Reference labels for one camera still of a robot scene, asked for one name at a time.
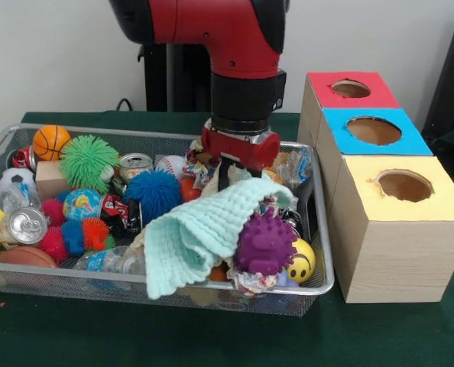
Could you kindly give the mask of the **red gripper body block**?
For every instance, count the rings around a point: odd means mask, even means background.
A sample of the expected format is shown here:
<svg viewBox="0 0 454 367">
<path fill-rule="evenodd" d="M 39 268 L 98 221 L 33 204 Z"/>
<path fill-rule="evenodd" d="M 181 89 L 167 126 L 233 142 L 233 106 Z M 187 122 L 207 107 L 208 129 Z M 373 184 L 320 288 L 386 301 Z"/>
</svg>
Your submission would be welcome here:
<svg viewBox="0 0 454 367">
<path fill-rule="evenodd" d="M 246 169 L 262 172 L 274 163 L 281 137 L 270 128 L 258 135 L 221 132 L 208 119 L 203 126 L 202 146 L 214 157 L 228 158 Z"/>
</svg>

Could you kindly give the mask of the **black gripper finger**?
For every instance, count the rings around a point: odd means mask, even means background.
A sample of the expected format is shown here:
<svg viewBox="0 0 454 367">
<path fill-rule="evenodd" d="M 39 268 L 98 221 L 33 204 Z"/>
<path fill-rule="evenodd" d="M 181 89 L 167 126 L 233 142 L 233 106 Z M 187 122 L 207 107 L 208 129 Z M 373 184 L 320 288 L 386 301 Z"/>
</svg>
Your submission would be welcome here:
<svg viewBox="0 0 454 367">
<path fill-rule="evenodd" d="M 227 157 L 222 157 L 219 166 L 218 191 L 222 191 L 229 186 L 229 168 L 232 161 Z"/>
</svg>

